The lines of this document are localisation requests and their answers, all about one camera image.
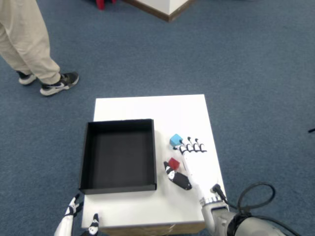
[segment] cable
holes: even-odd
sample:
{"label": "cable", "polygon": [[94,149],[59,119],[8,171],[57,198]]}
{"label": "cable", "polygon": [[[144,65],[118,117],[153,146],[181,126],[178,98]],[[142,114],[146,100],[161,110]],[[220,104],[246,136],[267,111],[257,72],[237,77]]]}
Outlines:
{"label": "cable", "polygon": [[[271,190],[272,190],[272,195],[271,195],[271,197],[270,197],[268,200],[266,200],[266,201],[264,201],[264,202],[262,202],[262,203],[260,203],[260,204],[251,205],[251,206],[242,206],[242,205],[241,205],[241,204],[242,204],[242,200],[243,200],[243,198],[245,197],[245,195],[246,195],[248,192],[250,192],[252,189],[254,189],[254,188],[258,187],[258,186],[261,186],[261,185],[265,185],[265,186],[268,186],[268,187],[271,188]],[[259,219],[262,219],[262,220],[267,220],[267,221],[271,221],[271,222],[273,222],[273,223],[276,223],[276,224],[280,225],[281,227],[283,227],[284,229],[286,229],[287,231],[289,231],[290,233],[292,233],[293,235],[295,235],[295,236],[300,236],[300,234],[298,234],[296,231],[294,231],[292,228],[290,228],[288,225],[282,223],[281,221],[278,221],[278,220],[273,219],[273,218],[268,217],[268,216],[254,216],[254,215],[252,215],[252,214],[250,213],[250,210],[251,210],[251,209],[260,208],[260,207],[263,207],[263,206],[265,206],[265,205],[267,205],[267,204],[269,204],[269,203],[272,202],[272,200],[273,200],[273,199],[275,198],[275,196],[276,196],[276,189],[274,188],[273,185],[271,185],[271,184],[269,184],[269,183],[267,183],[267,182],[257,182],[257,183],[254,183],[254,184],[248,186],[248,187],[241,193],[241,195],[240,195],[240,197],[239,197],[239,199],[238,199],[238,201],[237,201],[237,206],[231,204],[231,203],[226,199],[226,196],[224,195],[223,191],[221,190],[221,186],[220,186],[219,184],[216,184],[215,186],[213,186],[212,191],[215,192],[215,193],[217,193],[217,194],[221,197],[221,199],[222,199],[227,205],[229,205],[230,207],[232,207],[232,208],[234,208],[234,209],[237,209],[237,210],[239,211],[239,213],[237,214],[238,217],[239,217],[239,216],[242,216],[242,215],[244,216],[244,218],[242,218],[242,220],[239,222],[239,224],[240,224],[243,220],[245,220],[246,218],[248,218],[248,217],[256,217],[256,218],[259,218]]]}

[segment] floor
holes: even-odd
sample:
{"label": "floor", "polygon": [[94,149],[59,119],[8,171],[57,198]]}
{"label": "floor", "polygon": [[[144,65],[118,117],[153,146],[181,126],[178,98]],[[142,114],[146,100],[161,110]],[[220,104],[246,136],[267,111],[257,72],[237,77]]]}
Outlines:
{"label": "floor", "polygon": [[81,79],[42,97],[0,59],[0,236],[53,235],[78,192],[96,98],[197,93],[229,200],[268,181],[276,198],[253,213],[315,235],[315,1],[198,0],[170,24],[122,1],[38,4],[52,58]]}

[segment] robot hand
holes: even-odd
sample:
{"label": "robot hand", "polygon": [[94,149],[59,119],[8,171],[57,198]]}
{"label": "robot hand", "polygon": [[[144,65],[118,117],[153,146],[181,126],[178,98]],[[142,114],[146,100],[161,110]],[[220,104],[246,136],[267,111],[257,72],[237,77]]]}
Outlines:
{"label": "robot hand", "polygon": [[81,211],[83,202],[76,204],[75,202],[79,198],[79,194],[77,194],[69,203],[67,210],[63,216],[63,219],[59,223],[54,236],[71,236],[72,235],[72,224],[73,218],[77,215],[78,212]]}
{"label": "robot hand", "polygon": [[171,169],[168,163],[164,162],[168,178],[186,190],[196,188],[199,200],[219,199],[218,195],[210,192],[210,189],[218,183],[218,173],[205,145],[197,138],[187,137],[180,140],[180,144],[174,149],[181,153],[188,177]]}
{"label": "robot hand", "polygon": [[80,197],[80,194],[75,195],[74,198],[72,198],[71,202],[69,203],[69,206],[67,210],[65,211],[65,216],[67,215],[73,215],[75,217],[77,213],[79,213],[82,210],[83,207],[83,202],[76,204],[75,202],[78,200]]}
{"label": "robot hand", "polygon": [[89,228],[81,236],[97,236],[98,234],[98,214],[94,214],[93,221]]}

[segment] sneaker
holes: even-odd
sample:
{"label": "sneaker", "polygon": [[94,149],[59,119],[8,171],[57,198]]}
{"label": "sneaker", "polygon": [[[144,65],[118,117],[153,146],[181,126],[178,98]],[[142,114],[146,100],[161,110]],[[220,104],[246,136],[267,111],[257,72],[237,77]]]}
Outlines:
{"label": "sneaker", "polygon": [[50,96],[65,89],[76,85],[79,81],[79,75],[76,72],[61,74],[60,80],[53,84],[42,84],[40,93],[44,96]]}
{"label": "sneaker", "polygon": [[19,78],[19,83],[22,85],[30,85],[31,83],[33,83],[36,80],[36,76],[34,76],[33,74],[30,75],[26,75],[24,73],[22,73],[21,71],[17,71],[20,78]]}

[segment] black box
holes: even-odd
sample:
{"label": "black box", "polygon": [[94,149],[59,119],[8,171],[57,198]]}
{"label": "black box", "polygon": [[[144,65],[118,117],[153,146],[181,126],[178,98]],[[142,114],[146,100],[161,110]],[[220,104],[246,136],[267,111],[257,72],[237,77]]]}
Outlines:
{"label": "black box", "polygon": [[153,120],[89,122],[79,189],[85,194],[156,190]]}

